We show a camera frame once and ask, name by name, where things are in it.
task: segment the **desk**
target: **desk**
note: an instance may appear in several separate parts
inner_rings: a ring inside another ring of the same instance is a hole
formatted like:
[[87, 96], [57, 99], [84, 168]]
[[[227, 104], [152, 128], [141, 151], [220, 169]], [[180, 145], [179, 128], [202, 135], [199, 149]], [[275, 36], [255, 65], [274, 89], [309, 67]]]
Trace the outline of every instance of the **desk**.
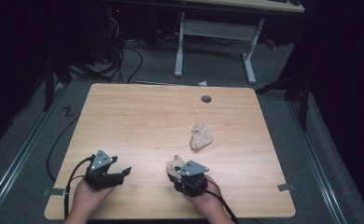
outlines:
[[[202, 102], [203, 95], [212, 102]], [[200, 121], [214, 142], [193, 151], [191, 128]], [[201, 218], [165, 172], [174, 155], [207, 166], [237, 217], [295, 214], [289, 192], [277, 187], [286, 180], [252, 89], [94, 84], [54, 188], [64, 189], [74, 167], [99, 148], [119, 157], [110, 174], [130, 166], [132, 172], [94, 218]], [[50, 196], [45, 216], [63, 219], [63, 196]]]
[[[229, 7], [252, 7], [264, 10], [281, 10], [287, 12], [303, 12], [302, 5], [293, 6], [289, 2], [278, 3], [267, 0], [187, 0], [193, 3], [205, 3]], [[249, 48], [243, 54], [246, 75], [250, 84], [256, 83], [252, 68], [251, 57], [257, 44], [264, 19], [260, 19], [257, 25], [241, 25], [220, 23], [211, 21], [185, 20], [185, 13], [181, 14], [179, 28], [179, 45], [175, 60], [175, 76], [181, 77], [183, 70], [184, 35], [203, 35], [210, 37], [230, 38], [250, 41]]]

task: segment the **silver metal bar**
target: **silver metal bar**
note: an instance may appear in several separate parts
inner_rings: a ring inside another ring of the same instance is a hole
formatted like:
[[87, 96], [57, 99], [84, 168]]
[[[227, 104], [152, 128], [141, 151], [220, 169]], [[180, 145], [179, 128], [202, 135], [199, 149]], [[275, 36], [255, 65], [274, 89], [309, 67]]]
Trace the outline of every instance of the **silver metal bar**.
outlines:
[[16, 158], [10, 164], [10, 166], [8, 167], [7, 171], [5, 172], [4, 176], [0, 181], [0, 206], [3, 200], [6, 198], [11, 187], [13, 186], [15, 180], [19, 176], [22, 167], [24, 166], [25, 162], [27, 161], [28, 157], [33, 151], [36, 139], [39, 136], [40, 132], [42, 131], [46, 121], [48, 120], [51, 111], [53, 110], [54, 106], [61, 98], [61, 96], [65, 93], [66, 86], [62, 86], [61, 84], [59, 84], [56, 90], [57, 90], [55, 94], [56, 97], [54, 99], [53, 104], [51, 105], [51, 107], [47, 112], [46, 111], [42, 112], [36, 124], [34, 125], [33, 129], [30, 131], [24, 143], [22, 144]]
[[296, 126], [298, 126], [300, 130], [301, 138], [305, 144], [308, 162], [310, 163], [310, 166], [313, 170], [316, 182], [319, 186], [319, 189], [321, 190], [322, 196], [324, 197], [325, 204], [328, 207], [333, 222], [347, 223], [343, 214], [343, 210], [339, 206], [339, 203], [337, 202], [337, 197], [334, 193], [333, 187], [328, 181], [328, 178], [324, 170], [322, 169], [321, 163], [318, 157], [316, 156], [314, 146], [311, 143], [309, 134], [301, 128], [301, 124], [299, 122], [298, 108], [294, 105], [293, 102], [287, 102], [287, 107], [291, 112], [292, 116], [294, 117]]

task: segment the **hole in table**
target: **hole in table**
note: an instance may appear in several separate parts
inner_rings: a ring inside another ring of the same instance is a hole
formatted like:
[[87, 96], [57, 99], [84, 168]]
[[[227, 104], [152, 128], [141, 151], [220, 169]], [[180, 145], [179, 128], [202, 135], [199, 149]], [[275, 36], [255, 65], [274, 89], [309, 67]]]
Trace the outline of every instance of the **hole in table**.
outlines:
[[204, 96], [202, 96], [202, 101], [204, 103], [210, 103], [212, 101], [212, 98], [209, 95], [204, 95]]

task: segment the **gray carpet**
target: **gray carpet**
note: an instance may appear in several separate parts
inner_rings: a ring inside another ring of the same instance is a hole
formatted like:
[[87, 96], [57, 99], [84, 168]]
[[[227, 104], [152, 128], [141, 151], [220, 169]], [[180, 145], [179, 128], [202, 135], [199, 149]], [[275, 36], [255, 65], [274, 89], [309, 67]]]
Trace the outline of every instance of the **gray carpet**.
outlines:
[[[156, 82], [179, 85], [197, 85], [206, 81], [208, 86], [225, 87], [249, 87], [261, 88], [276, 81], [284, 66], [293, 45], [271, 50], [264, 45], [258, 45], [252, 64], [258, 83], [254, 86], [247, 83], [245, 68], [240, 54], [215, 52], [217, 45], [205, 45], [200, 43], [188, 44], [185, 51], [184, 74], [182, 77], [174, 77], [175, 69], [175, 45], [159, 45], [154, 48], [141, 44], [137, 51], [142, 54], [141, 68], [132, 78], [131, 83]], [[128, 46], [137, 46], [137, 42], [131, 42]], [[128, 79], [140, 63], [139, 56], [134, 51], [126, 49], [124, 52], [121, 73], [123, 80]], [[98, 64], [95, 69], [105, 65]], [[46, 189], [51, 189], [53, 182], [50, 180], [46, 161], [51, 147], [65, 127], [80, 113], [92, 83], [99, 80], [74, 76], [69, 86], [57, 90], [59, 100], [48, 113], [49, 117], [42, 131], [33, 142], [32, 151], [23, 167], [17, 172], [17, 178], [11, 186], [7, 196], [0, 205], [0, 224], [2, 223], [62, 223], [46, 220], [44, 211], [49, 196], [44, 195]], [[281, 95], [282, 91], [270, 91], [259, 95], [259, 103], [264, 118], [269, 128], [274, 147], [284, 175], [288, 183], [294, 184], [296, 189], [291, 191], [293, 202], [296, 206], [296, 215], [291, 218], [261, 218], [260, 223], [334, 223], [332, 216], [324, 200], [321, 188], [315, 177], [309, 157], [306, 152], [306, 143], [302, 137], [296, 118], [291, 112], [291, 103], [286, 103]], [[44, 84], [36, 91], [33, 99], [21, 110], [13, 121], [13, 125], [0, 143], [0, 181], [9, 165], [18, 155], [25, 139], [36, 121], [42, 114], [45, 105]], [[345, 216], [345, 223], [364, 223], [364, 202], [355, 188], [354, 182], [347, 173], [341, 161], [337, 149], [329, 137], [326, 125], [320, 116], [313, 97], [310, 98], [310, 110], [307, 116], [308, 132], [306, 134], [312, 143], [316, 155], [323, 165], [325, 174], [334, 189], [340, 207]], [[63, 162], [63, 156], [67, 150], [73, 134], [75, 123], [60, 138], [54, 148], [50, 161], [50, 170], [57, 176]], [[204, 221], [186, 220], [151, 220], [111, 223], [205, 223]], [[254, 219], [241, 219], [241, 223], [258, 223]]]

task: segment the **dark background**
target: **dark background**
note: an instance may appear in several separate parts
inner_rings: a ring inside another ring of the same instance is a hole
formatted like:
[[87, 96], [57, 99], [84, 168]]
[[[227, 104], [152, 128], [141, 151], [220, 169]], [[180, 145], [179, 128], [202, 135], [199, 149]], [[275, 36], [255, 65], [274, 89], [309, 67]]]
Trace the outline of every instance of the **dark background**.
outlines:
[[[296, 44], [280, 79], [310, 74], [310, 91], [364, 199], [364, 1], [303, 4], [305, 15], [332, 20], [268, 19], [259, 42]], [[126, 32], [152, 45], [161, 37], [158, 30], [172, 31], [177, 15], [155, 9], [122, 12], [134, 27]], [[46, 74], [51, 53], [63, 52], [81, 63], [110, 57], [106, 27], [101, 6], [0, 1], [0, 139]]]

